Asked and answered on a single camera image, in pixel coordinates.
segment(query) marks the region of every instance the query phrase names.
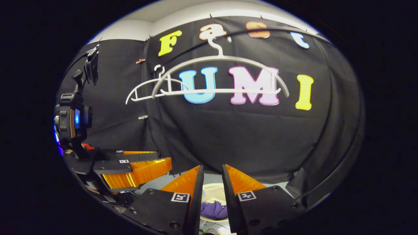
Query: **white wall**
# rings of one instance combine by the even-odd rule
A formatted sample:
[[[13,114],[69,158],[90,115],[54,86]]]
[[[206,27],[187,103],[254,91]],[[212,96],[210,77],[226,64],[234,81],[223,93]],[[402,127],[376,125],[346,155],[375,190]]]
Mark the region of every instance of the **white wall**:
[[[185,9],[172,12],[168,16],[162,15],[160,19],[155,22],[143,21],[141,19],[141,12],[152,12],[159,13],[158,10],[161,7],[156,7],[158,4],[164,1],[157,2],[145,8],[139,9],[136,12],[122,18],[121,20],[110,25],[98,35],[96,35],[89,43],[93,43],[107,39],[133,39],[144,41],[149,35],[157,35],[170,28],[174,28],[178,25],[189,23],[196,20],[209,18],[209,14],[212,17],[221,16],[252,16],[260,17],[264,19],[275,20],[278,22],[286,23],[297,28],[306,30],[312,34],[318,32],[298,19],[297,17],[279,9],[273,5],[269,5],[265,2],[262,4],[248,3],[248,2],[233,2],[233,1],[222,1],[222,2],[211,2],[203,3],[194,6],[189,6]]]

